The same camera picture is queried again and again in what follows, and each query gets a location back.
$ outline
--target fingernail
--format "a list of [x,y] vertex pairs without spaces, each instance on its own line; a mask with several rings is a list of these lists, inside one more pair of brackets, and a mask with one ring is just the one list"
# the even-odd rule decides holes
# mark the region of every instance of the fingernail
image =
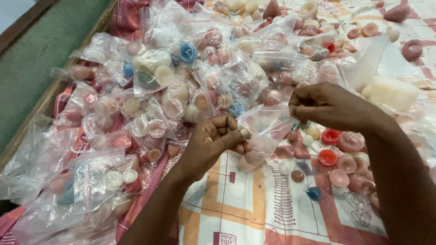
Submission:
[[239,132],[241,133],[242,137],[244,137],[244,138],[246,138],[247,136],[250,135],[250,131],[248,131],[248,129],[246,129],[246,128],[240,129]]

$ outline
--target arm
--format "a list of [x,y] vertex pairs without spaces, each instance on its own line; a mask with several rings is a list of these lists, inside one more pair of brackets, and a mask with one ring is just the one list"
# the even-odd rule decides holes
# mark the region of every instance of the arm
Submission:
[[295,89],[289,106],[300,120],[364,136],[381,217],[393,244],[436,243],[436,186],[416,148],[391,117],[327,83]]
[[245,140],[249,136],[247,129],[238,129],[230,114],[197,124],[184,154],[154,190],[119,244],[163,245],[190,185],[201,180],[224,151],[251,151]]

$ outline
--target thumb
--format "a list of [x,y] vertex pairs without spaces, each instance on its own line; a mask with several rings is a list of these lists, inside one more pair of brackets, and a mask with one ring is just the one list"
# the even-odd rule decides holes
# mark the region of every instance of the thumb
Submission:
[[216,142],[218,148],[224,152],[250,138],[251,133],[246,128],[239,128],[228,132],[223,137],[219,138]]
[[324,112],[324,107],[319,106],[291,106],[291,116],[297,118],[298,120],[310,120],[316,121],[321,113]]

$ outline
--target green wall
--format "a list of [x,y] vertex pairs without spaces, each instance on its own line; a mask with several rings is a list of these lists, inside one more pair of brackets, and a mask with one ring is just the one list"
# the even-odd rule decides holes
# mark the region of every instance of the green wall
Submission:
[[110,0],[60,0],[0,57],[0,154]]

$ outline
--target hand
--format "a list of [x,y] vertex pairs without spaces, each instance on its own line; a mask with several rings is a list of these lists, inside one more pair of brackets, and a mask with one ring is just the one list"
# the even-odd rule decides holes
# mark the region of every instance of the hand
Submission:
[[241,155],[250,152],[252,146],[246,141],[250,137],[246,128],[238,129],[238,122],[232,115],[214,116],[196,125],[180,164],[177,164],[190,179],[199,181],[226,150]]
[[393,120],[377,106],[336,84],[320,83],[296,88],[289,100],[291,115],[323,126],[367,132]]

